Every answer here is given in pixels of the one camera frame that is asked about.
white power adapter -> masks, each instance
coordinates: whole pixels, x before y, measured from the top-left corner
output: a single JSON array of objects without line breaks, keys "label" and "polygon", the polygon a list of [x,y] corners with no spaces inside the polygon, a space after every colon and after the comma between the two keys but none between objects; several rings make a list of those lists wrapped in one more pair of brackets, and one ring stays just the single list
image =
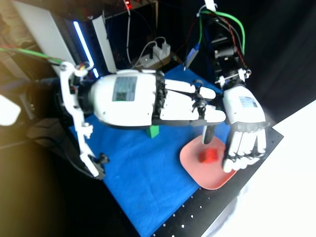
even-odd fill
[{"label": "white power adapter", "polygon": [[150,58],[150,54],[146,54],[140,58],[139,62],[143,65],[144,68],[149,68],[155,63],[165,59],[170,55],[171,46],[166,42],[162,44],[162,48],[158,46],[153,47],[153,58]]}]

label on robotic hand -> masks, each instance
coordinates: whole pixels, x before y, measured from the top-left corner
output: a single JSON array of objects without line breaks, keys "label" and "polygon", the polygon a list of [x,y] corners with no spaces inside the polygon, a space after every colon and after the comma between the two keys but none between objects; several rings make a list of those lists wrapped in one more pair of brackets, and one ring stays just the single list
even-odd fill
[{"label": "label on robotic hand", "polygon": [[251,97],[240,96],[239,99],[244,108],[249,108],[249,107],[257,108],[258,107],[255,100]]},{"label": "label on robotic hand", "polygon": [[134,101],[137,77],[117,77],[112,101]]}]

green wire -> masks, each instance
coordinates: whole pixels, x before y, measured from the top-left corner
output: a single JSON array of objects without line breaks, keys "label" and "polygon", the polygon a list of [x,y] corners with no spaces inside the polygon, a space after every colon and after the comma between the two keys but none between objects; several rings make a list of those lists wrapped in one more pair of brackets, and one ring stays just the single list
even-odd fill
[{"label": "green wire", "polygon": [[[52,58],[47,56],[46,54],[40,53],[40,52],[36,52],[36,51],[32,51],[32,50],[28,50],[28,49],[22,49],[22,48],[12,48],[14,50],[20,51],[21,53],[26,53],[26,54],[30,54],[30,55],[34,55],[40,58],[45,58],[45,59],[49,59],[51,61],[54,61],[56,63],[62,63],[63,60],[58,59],[58,58]],[[5,48],[0,47],[0,51],[8,51]]]},{"label": "green wire", "polygon": [[199,40],[198,40],[198,44],[201,44],[202,41],[202,19],[199,18]]},{"label": "green wire", "polygon": [[[201,13],[208,14],[210,12],[211,11],[202,11]],[[235,21],[239,25],[239,27],[241,29],[241,34],[242,34],[242,53],[245,54],[246,36],[245,36],[245,30],[243,28],[242,23],[236,17],[234,17],[234,16],[232,16],[230,14],[223,13],[223,12],[220,12],[220,11],[215,11],[215,14],[219,15],[219,16],[230,18],[231,20]]]}]

blue cloth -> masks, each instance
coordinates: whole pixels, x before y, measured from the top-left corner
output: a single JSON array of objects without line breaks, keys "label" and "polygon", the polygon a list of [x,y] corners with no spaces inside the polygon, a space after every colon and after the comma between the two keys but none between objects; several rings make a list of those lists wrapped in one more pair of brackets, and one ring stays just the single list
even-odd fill
[{"label": "blue cloth", "polygon": [[[166,73],[165,78],[187,82],[201,79],[190,70],[184,72],[181,66]],[[219,91],[207,82],[204,85]],[[198,188],[181,166],[179,154],[201,135],[202,128],[160,126],[159,135],[151,139],[145,130],[114,129],[95,116],[86,121],[93,125],[93,134],[87,140],[92,151],[96,155],[103,152],[110,159],[105,184],[140,236],[150,236]],[[221,124],[215,134],[225,142],[228,130]]]}]

white robotic hand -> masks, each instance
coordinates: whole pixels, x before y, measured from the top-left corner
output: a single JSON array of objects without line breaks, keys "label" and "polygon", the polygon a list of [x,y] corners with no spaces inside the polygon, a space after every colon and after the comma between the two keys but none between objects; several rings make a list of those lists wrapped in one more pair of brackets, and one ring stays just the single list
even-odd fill
[{"label": "white robotic hand", "polygon": [[245,169],[265,155],[268,123],[261,105],[244,85],[225,90],[223,103],[231,124],[223,159],[223,170],[229,173]]}]

